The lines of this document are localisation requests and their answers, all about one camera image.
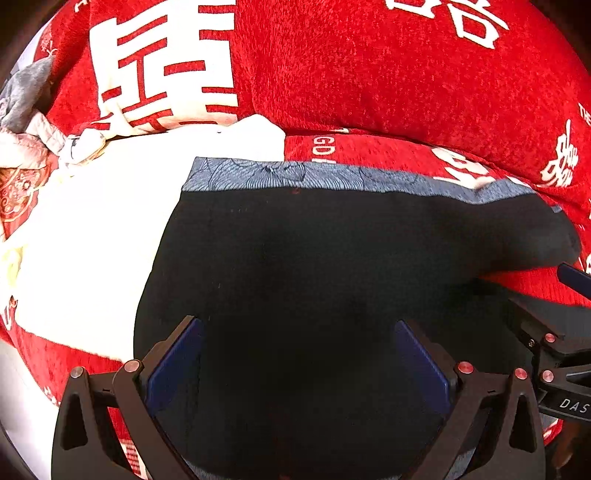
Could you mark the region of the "black pants grey lining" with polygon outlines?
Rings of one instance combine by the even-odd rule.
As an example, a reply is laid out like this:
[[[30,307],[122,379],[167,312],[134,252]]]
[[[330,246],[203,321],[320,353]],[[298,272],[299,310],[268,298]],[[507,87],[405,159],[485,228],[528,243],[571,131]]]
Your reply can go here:
[[[402,363],[417,321],[507,373],[526,350],[487,281],[573,262],[567,216],[509,180],[470,191],[418,174],[197,158],[139,301],[143,356],[192,315],[204,350],[160,422],[216,479],[386,479],[443,423]]]

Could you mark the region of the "red blanket white characters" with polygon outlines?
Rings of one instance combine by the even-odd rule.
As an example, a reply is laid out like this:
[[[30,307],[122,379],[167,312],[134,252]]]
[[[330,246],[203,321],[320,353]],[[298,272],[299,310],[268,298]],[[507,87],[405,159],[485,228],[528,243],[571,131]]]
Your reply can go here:
[[[590,421],[572,222],[372,137],[335,163],[184,128],[28,163],[1,321],[55,402],[54,479],[547,479]]]

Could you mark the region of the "white bed sheet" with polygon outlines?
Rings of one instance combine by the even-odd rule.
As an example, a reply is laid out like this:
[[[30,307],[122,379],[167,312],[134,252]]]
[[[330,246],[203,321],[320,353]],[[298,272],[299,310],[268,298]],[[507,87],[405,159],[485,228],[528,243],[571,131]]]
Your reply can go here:
[[[280,161],[285,138],[253,115],[113,140],[89,163],[55,171],[1,247],[2,330],[130,358],[139,299],[193,161]]]

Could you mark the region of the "red folded quilt white characters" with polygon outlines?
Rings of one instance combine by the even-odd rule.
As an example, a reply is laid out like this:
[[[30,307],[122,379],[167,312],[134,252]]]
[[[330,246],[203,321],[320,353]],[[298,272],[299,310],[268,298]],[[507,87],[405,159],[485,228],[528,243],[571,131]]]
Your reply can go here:
[[[70,1],[35,55],[65,133],[263,115],[479,157],[590,215],[590,74],[528,1]]]

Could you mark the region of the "grey cloth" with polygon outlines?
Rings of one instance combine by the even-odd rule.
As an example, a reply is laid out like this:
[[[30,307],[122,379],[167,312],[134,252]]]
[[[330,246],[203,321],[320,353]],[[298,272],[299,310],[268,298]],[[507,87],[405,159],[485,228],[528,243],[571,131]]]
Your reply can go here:
[[[13,133],[26,130],[37,102],[49,89],[53,57],[35,61],[13,75],[1,92],[1,127]]]

